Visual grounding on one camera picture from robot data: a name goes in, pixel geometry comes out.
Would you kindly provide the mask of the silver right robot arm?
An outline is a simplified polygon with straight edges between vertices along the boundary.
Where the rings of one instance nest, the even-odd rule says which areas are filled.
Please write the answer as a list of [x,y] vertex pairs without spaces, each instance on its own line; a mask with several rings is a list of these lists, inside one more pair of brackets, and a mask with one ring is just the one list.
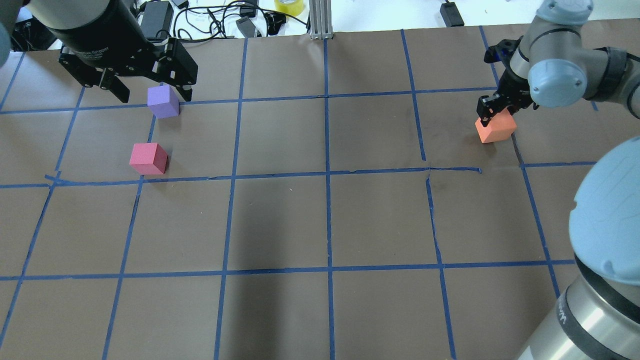
[[[514,114],[578,100],[615,103],[639,116],[639,58],[623,48],[584,48],[591,0],[544,0],[518,39],[487,48],[505,67],[496,91],[478,98],[484,143],[513,134]],[[515,355],[517,360],[637,360],[639,333],[639,138],[591,167],[569,215],[577,278]]]

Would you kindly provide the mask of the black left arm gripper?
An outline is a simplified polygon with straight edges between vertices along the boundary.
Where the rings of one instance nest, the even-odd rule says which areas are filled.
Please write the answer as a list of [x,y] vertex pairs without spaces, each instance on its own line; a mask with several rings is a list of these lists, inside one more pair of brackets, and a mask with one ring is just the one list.
[[138,25],[117,21],[58,30],[62,50],[58,62],[84,87],[98,85],[122,103],[130,89],[119,76],[142,76],[172,85],[184,101],[192,101],[198,64],[179,39],[149,41]]

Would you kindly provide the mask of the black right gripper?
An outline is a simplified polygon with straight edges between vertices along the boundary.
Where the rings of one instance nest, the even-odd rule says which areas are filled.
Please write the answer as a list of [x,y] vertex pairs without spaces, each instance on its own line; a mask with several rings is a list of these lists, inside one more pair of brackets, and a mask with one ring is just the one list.
[[501,75],[497,90],[492,95],[483,95],[477,101],[478,123],[486,128],[495,114],[508,109],[511,116],[514,116],[522,109],[538,105],[531,97],[530,84],[512,70],[505,70]]

